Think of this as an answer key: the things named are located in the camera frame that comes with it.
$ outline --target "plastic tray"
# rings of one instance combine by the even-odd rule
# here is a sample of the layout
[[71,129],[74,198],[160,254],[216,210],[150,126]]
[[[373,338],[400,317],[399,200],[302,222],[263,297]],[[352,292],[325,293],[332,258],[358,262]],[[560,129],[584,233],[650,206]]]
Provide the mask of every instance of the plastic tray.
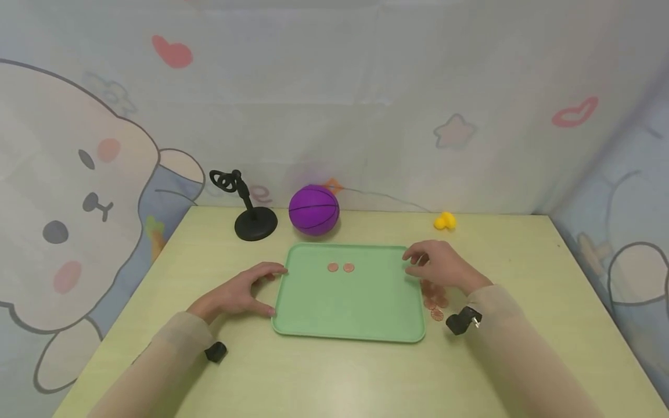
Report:
[[[418,342],[425,336],[418,281],[406,247],[299,243],[288,252],[272,326],[279,334]],[[332,273],[329,263],[339,269]],[[346,273],[343,266],[355,269]]]

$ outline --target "bunny eye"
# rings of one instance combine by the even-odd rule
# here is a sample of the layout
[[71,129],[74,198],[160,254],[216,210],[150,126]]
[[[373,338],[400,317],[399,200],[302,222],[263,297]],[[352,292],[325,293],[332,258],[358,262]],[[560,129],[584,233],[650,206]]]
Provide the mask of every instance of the bunny eye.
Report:
[[91,170],[95,170],[95,163],[93,163],[93,158],[84,150],[79,150],[79,159],[84,163],[86,167]]
[[42,229],[42,237],[48,243],[62,244],[68,240],[69,236],[68,227],[61,221],[51,221],[44,225],[44,229]]

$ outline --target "table surface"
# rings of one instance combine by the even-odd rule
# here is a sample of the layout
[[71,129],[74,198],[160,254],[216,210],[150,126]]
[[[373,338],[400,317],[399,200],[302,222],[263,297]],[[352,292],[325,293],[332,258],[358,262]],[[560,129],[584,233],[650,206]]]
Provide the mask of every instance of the table surface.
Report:
[[[82,417],[176,312],[260,261],[284,262],[304,237],[285,210],[269,238],[233,231],[239,208],[193,207],[56,412]],[[453,232],[435,215],[344,211],[325,241],[410,245],[444,239],[505,286],[589,391],[606,417],[667,416],[667,410],[591,289],[550,219],[459,215]],[[273,304],[279,283],[258,298]],[[451,314],[462,307],[449,293]],[[504,383],[472,336],[452,336],[425,312],[417,344],[280,336],[255,316],[214,323],[229,353],[198,360],[156,416],[179,417],[517,417]]]

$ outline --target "purple ball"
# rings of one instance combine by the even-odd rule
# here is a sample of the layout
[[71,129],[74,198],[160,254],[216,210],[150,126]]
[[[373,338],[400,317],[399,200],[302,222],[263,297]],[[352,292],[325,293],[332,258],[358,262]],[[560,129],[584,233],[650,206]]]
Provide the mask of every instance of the purple ball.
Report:
[[326,187],[305,186],[290,200],[288,215],[299,232],[312,236],[323,235],[337,224],[339,202]]

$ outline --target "wall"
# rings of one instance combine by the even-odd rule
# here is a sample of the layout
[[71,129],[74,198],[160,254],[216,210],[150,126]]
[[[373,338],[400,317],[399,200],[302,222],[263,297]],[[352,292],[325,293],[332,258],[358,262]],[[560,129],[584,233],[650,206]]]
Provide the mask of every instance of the wall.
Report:
[[308,183],[345,209],[559,202],[658,77],[668,11],[7,0],[3,416],[50,415],[191,205],[240,204],[210,169],[241,169],[277,207]]
[[553,219],[669,405],[669,79]]

